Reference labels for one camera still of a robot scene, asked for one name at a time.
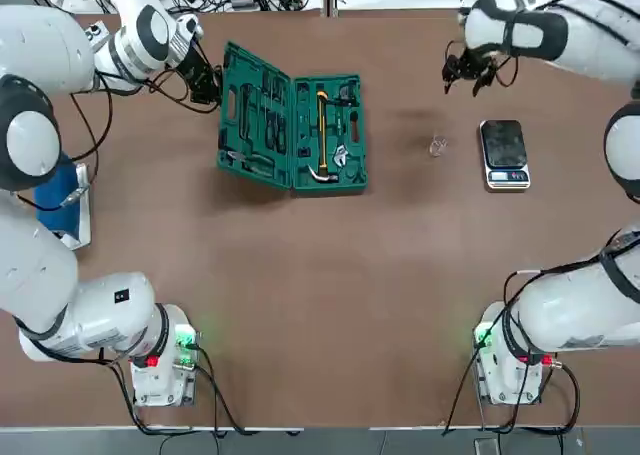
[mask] brown table surface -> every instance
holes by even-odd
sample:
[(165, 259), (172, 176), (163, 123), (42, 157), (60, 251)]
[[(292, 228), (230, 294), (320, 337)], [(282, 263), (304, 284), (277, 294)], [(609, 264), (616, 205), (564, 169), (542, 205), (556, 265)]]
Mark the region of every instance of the brown table surface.
[[(474, 99), (471, 84), (458, 83), (445, 96), (443, 50), (460, 36), (447, 12), (202, 21), (212, 62), (231, 39), (291, 76), (358, 72), (363, 82), (370, 184), (357, 197), (295, 198), (224, 173), (215, 167), (218, 114), (193, 114), (159, 94), (115, 100), (81, 277), (146, 273), (157, 299), (179, 304), (204, 332), (243, 424), (440, 424), (471, 330), (506, 275), (585, 256), (637, 213), (602, 151), (604, 127), (628, 99), (623, 88), (523, 60), (510, 89)], [(96, 132), (104, 98), (80, 100)], [(87, 148), (68, 98), (55, 105), (65, 148)], [(522, 123), (533, 180), (526, 193), (484, 190), (476, 137), (484, 119)], [(450, 142), (439, 159), (428, 154), (434, 133)], [(31, 362), (4, 313), (0, 335), (0, 425), (130, 424), (106, 370)], [(581, 384), (580, 424), (640, 423), (637, 354), (562, 356)], [(566, 420), (571, 391), (555, 378), (559, 388), (519, 421)], [(210, 390), (202, 384), (199, 395), (196, 408), (146, 419), (212, 426)], [(494, 410), (490, 420), (507, 415)], [(454, 424), (479, 423), (469, 380)]]

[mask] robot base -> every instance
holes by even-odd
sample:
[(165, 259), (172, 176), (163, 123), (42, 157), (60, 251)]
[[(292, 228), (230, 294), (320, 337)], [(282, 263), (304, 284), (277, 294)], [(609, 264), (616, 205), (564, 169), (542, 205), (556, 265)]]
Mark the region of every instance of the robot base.
[(195, 398), (197, 360), (184, 345), (196, 343), (197, 334), (180, 308), (164, 308), (169, 316), (169, 338), (157, 365), (138, 368), (131, 364), (136, 405), (140, 407), (193, 405)]
[[(495, 302), (489, 305), (484, 312), (482, 320), (473, 331), (474, 351), (477, 343), (491, 328), (503, 307), (504, 303)], [(493, 328), (491, 335), (485, 340), (485, 344), (486, 347), (480, 349), (476, 363), (474, 363), (476, 392), (481, 412), (483, 403), (491, 405), (515, 405), (518, 403), (526, 369), (525, 364), (508, 351), (502, 336), (501, 322), (498, 322)], [(507, 384), (507, 379), (515, 381), (515, 383)], [(521, 405), (536, 403), (541, 381), (542, 364), (531, 365), (520, 399)]]

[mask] toolbox lid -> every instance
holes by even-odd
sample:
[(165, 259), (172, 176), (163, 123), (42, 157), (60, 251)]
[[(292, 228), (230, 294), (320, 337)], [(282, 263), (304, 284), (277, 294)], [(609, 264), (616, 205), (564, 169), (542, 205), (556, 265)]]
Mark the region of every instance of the toolbox lid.
[[(218, 166), (280, 188), (291, 188), (291, 78), (228, 42)], [(275, 149), (267, 149), (273, 142)]]

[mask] hammer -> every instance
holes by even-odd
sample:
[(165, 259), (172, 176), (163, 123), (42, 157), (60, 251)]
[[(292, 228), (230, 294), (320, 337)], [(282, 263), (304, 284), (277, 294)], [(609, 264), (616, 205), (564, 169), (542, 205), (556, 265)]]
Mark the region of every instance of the hammer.
[(322, 90), (316, 92), (318, 100), (318, 145), (320, 156), (318, 157), (318, 173), (316, 173), (311, 165), (308, 165), (309, 173), (316, 182), (335, 183), (338, 176), (329, 174), (329, 166), (327, 165), (327, 103), (329, 95)]

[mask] hand tool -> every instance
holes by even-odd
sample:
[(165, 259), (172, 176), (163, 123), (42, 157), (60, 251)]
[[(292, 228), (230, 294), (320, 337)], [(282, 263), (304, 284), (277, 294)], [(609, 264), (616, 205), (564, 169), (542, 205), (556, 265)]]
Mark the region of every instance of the hand tool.
[(333, 154), (333, 163), (335, 163), (336, 166), (340, 168), (344, 167), (347, 164), (347, 155), (349, 155), (347, 147), (345, 147), (344, 145), (339, 145), (338, 148), (336, 148), (335, 153)]
[(275, 118), (275, 113), (273, 113), (268, 109), (265, 109), (266, 123), (264, 127), (264, 144), (269, 150), (275, 149), (276, 131), (274, 127), (274, 123), (275, 123), (274, 118)]
[(277, 126), (276, 132), (276, 146), (278, 153), (285, 155), (287, 153), (287, 120), (282, 115), (276, 114)]
[(360, 142), (360, 132), (358, 131), (358, 112), (355, 110), (349, 115), (351, 120), (351, 141), (354, 143)]
[[(244, 155), (240, 152), (235, 152), (233, 150), (229, 150), (227, 152), (227, 156), (232, 160), (237, 160), (239, 162), (242, 162), (242, 168), (244, 168), (245, 170), (248, 170), (249, 172), (253, 172), (263, 177), (273, 178), (273, 170), (275, 169), (275, 162), (273, 159), (269, 157), (265, 157), (264, 155), (261, 155), (259, 153)], [(249, 165), (250, 163), (259, 163), (259, 164), (267, 165), (268, 168), (270, 168), (272, 171), (266, 172), (264, 170), (261, 170), (258, 167)]]
[(247, 142), (249, 139), (249, 92), (251, 85), (245, 83), (240, 86), (240, 138)]
[(326, 178), (329, 175), (329, 166), (327, 165), (327, 101), (329, 96), (326, 92), (318, 90), (316, 98), (318, 101), (318, 145), (320, 149), (317, 175)]
[(307, 168), (309, 169), (309, 173), (311, 174), (311, 176), (316, 182), (337, 183), (340, 181), (340, 179), (338, 178), (338, 175), (336, 175), (335, 173), (328, 173), (327, 175), (319, 175), (315, 172), (313, 168), (311, 168), (311, 165), (307, 165)]

